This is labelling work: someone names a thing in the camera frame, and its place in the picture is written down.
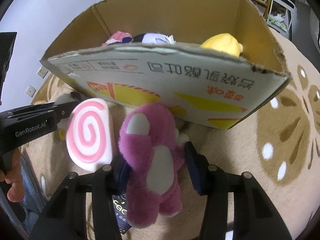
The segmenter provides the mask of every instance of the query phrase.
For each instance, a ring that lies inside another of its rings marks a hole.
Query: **blue fabric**
[[[26,212],[26,220],[21,225],[25,232],[30,234],[47,200],[36,182],[27,156],[21,156],[21,174],[25,188],[25,196],[22,203]]]

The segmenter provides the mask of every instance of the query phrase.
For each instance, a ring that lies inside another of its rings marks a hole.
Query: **pink spiral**
[[[89,107],[90,110],[88,111],[82,111],[84,108]],[[92,109],[92,107],[97,108],[97,110],[102,111],[105,107],[97,102],[97,101],[85,101],[81,104],[79,104],[74,111],[72,112],[72,118],[71,122],[68,128],[67,132],[67,141],[69,144],[68,149],[72,151],[74,156],[78,158],[83,163],[95,163],[97,162],[104,154],[106,147],[107,147],[107,141],[106,141],[106,131],[103,124],[103,121],[96,111]],[[87,141],[84,138],[84,121],[89,117],[93,117],[95,121],[97,122],[98,129],[99,129],[99,146],[95,153],[90,155],[85,155],[82,152],[84,151],[90,151],[90,149],[97,140],[97,131],[95,130],[92,123],[88,124],[88,129],[90,132],[90,140]],[[75,131],[77,130],[79,138],[75,138]]]

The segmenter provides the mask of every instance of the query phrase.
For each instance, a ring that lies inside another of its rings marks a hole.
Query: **metal screw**
[[[111,165],[104,165],[104,166],[102,167],[102,170],[103,170],[103,171],[111,171],[111,169],[112,169]]]
[[[252,174],[251,174],[250,172],[248,172],[248,171],[244,172],[244,173],[243,173],[243,176],[244,176],[245,178],[247,178],[247,179],[251,179],[251,178],[252,178]]]
[[[217,169],[218,169],[218,168],[217,168],[216,165],[213,165],[213,164],[212,164],[212,165],[209,165],[209,166],[208,166],[208,170],[209,170],[209,171],[216,171]]]
[[[68,178],[69,178],[69,179],[74,179],[76,176],[77,176],[77,173],[76,173],[76,172],[70,172],[70,173],[68,174]]]

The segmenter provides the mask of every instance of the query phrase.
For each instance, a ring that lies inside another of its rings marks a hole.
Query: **purple plush toy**
[[[119,148],[132,167],[127,185],[127,220],[146,228],[158,214],[172,217],[181,212],[177,171],[184,163],[183,146],[171,112],[159,103],[138,107],[120,130]]]

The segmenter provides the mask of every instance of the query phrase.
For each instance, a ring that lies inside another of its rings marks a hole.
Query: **cardboard box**
[[[158,32],[177,43],[99,47],[116,31]],[[243,44],[242,57],[194,45],[219,33]],[[249,0],[104,0],[75,18],[41,63],[85,94],[134,107],[161,102],[182,119],[219,129],[290,81],[281,47]]]

